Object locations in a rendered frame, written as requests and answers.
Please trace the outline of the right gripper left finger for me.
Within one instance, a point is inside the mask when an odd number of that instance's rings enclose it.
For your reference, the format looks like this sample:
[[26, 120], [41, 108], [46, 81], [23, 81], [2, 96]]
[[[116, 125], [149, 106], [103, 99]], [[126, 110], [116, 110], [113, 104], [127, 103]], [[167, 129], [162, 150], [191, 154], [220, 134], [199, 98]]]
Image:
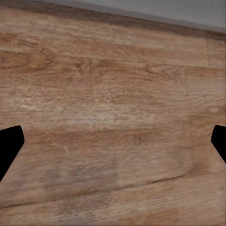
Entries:
[[24, 144], [20, 125], [0, 131], [0, 182]]

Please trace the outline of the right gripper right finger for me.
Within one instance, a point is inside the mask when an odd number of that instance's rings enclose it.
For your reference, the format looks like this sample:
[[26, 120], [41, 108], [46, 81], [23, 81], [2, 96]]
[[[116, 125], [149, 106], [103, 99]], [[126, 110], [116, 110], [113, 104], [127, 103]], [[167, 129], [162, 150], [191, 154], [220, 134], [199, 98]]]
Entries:
[[212, 132], [211, 142], [226, 162], [226, 127], [216, 125]]

